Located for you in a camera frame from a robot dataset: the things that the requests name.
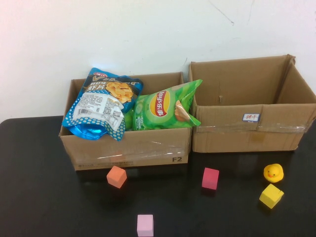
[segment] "rubber duck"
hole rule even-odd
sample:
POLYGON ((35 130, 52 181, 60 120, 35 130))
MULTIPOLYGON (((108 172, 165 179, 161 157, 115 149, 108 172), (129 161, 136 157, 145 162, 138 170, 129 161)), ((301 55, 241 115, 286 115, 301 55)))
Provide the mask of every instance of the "rubber duck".
POLYGON ((263 176, 271 183, 276 183, 283 179, 283 168, 279 164, 269 164, 263 170, 263 176))

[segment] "open cardboard box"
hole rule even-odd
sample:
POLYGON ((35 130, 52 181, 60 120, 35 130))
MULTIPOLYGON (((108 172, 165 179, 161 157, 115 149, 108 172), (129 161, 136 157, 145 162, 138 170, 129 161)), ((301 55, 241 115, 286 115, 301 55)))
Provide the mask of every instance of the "open cardboard box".
MULTIPOLYGON (((183 83, 182 73, 131 77, 142 80, 143 95, 183 83)), ((65 114, 76 100, 84 81, 85 79, 71 81, 65 114)), ((131 167, 187 163, 191 129, 127 131, 118 142, 108 135, 96 141, 84 140, 62 126, 59 136, 75 170, 87 170, 111 168, 113 165, 131 167)))
POLYGON ((195 152, 291 151, 316 116, 316 97, 295 57, 192 62, 189 81, 202 79, 191 107, 201 121, 195 152))

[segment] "snack bag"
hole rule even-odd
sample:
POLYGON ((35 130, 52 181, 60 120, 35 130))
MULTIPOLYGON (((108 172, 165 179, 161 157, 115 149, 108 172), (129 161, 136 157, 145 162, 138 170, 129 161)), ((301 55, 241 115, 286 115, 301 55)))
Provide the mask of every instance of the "snack bag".
POLYGON ((202 80, 176 85, 151 95, 139 96, 134 109, 133 129, 150 130, 199 126, 188 113, 202 80))
POLYGON ((142 89, 139 79, 92 68, 62 125, 84 139, 97 140, 108 133, 120 141, 126 128, 124 114, 142 89))

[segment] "black table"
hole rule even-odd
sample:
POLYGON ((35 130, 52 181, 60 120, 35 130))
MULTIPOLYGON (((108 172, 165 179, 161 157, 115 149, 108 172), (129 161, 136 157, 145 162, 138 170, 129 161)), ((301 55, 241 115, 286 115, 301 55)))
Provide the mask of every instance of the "black table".
POLYGON ((129 169, 118 190, 106 170, 74 171, 61 121, 0 125, 0 237, 137 236, 138 214, 154 215, 156 237, 316 236, 316 126, 295 152, 192 153, 185 166, 129 169), (269 210, 259 196, 271 163, 283 166, 285 194, 269 210), (205 167, 220 170, 217 192, 201 190, 205 167))

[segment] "foam block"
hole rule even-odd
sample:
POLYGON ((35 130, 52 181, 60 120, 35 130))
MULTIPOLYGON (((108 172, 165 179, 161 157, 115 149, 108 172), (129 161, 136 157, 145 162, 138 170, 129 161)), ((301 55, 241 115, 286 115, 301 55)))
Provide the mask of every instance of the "foam block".
POLYGON ((137 234, 138 237, 154 236, 154 216, 138 215, 137 216, 137 234))
POLYGON ((207 189, 217 189, 219 170, 205 168, 202 180, 202 187, 207 189))
POLYGON ((281 200, 283 194, 284 192, 276 186, 269 184, 261 193, 259 200, 272 209, 281 200))
POLYGON ((113 166, 107 175, 108 183, 117 188, 121 188, 126 179, 126 171, 117 166, 113 166))

